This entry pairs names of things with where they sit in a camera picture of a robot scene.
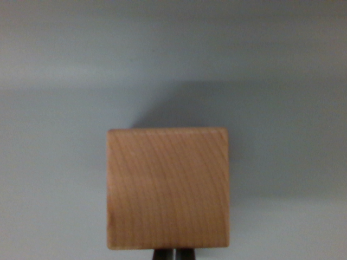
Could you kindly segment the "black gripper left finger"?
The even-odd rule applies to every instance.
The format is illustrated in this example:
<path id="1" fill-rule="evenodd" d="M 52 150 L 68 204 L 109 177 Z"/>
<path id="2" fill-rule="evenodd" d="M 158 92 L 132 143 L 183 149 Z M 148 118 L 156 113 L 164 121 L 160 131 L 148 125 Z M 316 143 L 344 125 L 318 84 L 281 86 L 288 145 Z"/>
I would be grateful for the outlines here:
<path id="1" fill-rule="evenodd" d="M 152 260 L 173 260 L 173 249 L 154 249 Z"/>

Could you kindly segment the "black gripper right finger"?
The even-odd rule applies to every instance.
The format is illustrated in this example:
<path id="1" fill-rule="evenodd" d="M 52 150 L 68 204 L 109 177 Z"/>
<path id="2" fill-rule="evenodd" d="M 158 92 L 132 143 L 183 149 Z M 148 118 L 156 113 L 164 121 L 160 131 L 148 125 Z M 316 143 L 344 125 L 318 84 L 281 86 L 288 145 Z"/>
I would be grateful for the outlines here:
<path id="1" fill-rule="evenodd" d="M 195 260 L 194 249 L 176 249 L 175 260 Z"/>

